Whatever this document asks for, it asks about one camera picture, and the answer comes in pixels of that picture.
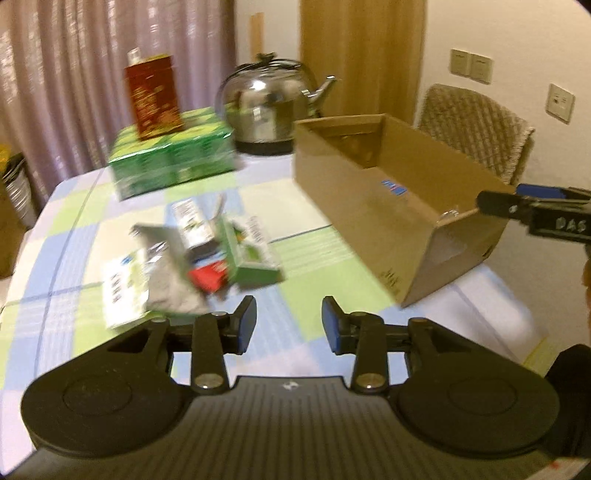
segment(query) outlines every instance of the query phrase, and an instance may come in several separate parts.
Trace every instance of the wooden door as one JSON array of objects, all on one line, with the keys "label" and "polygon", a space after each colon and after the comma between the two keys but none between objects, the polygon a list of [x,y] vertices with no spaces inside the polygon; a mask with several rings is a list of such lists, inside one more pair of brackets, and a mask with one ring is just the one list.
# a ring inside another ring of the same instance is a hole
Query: wooden door
[{"label": "wooden door", "polygon": [[414,120],[425,0],[301,0],[301,60],[340,81],[322,111]]}]

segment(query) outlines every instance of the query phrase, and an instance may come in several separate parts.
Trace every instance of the blue label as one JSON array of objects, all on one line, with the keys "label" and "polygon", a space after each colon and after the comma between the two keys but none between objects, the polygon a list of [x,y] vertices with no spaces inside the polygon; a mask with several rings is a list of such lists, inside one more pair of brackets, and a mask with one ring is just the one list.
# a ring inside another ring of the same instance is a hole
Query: blue label
[{"label": "blue label", "polygon": [[407,192],[407,188],[403,187],[402,185],[398,185],[389,180],[382,180],[382,185],[386,185],[388,190],[390,190],[395,195],[402,195],[403,193]]}]

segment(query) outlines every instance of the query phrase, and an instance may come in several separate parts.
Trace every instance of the pink curtain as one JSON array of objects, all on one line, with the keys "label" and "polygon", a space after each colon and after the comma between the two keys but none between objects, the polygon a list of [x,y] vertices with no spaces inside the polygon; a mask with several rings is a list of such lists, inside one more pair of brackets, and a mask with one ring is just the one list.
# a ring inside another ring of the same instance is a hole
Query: pink curtain
[{"label": "pink curtain", "polygon": [[233,0],[0,2],[0,141],[22,151],[41,203],[103,167],[133,123],[127,52],[171,53],[182,110],[213,104],[235,64]]}]

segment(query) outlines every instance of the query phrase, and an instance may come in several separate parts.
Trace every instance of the kettle spout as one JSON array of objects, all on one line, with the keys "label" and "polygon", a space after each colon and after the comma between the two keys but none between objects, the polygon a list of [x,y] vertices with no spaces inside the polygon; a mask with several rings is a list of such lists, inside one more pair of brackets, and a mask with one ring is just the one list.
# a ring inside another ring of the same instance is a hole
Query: kettle spout
[{"label": "kettle spout", "polygon": [[308,103],[310,104],[310,106],[314,108],[319,108],[322,102],[324,102],[324,99],[326,98],[328,93],[332,90],[332,87],[334,86],[335,82],[336,77],[334,75],[330,75],[326,77],[326,80],[322,85],[320,85],[318,90],[316,90],[315,92],[310,92],[307,95]]}]

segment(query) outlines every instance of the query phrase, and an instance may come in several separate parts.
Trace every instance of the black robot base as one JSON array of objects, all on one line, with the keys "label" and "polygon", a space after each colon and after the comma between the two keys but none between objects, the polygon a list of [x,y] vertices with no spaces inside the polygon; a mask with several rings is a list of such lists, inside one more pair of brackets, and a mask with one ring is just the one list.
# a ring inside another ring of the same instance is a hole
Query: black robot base
[{"label": "black robot base", "polygon": [[[427,319],[408,327],[322,304],[343,378],[239,377],[256,301],[171,326],[152,319],[46,373],[21,412],[37,451],[10,480],[524,480],[555,455],[559,413],[544,378]],[[170,378],[191,352],[191,384]],[[409,379],[389,385],[388,352]]]}]

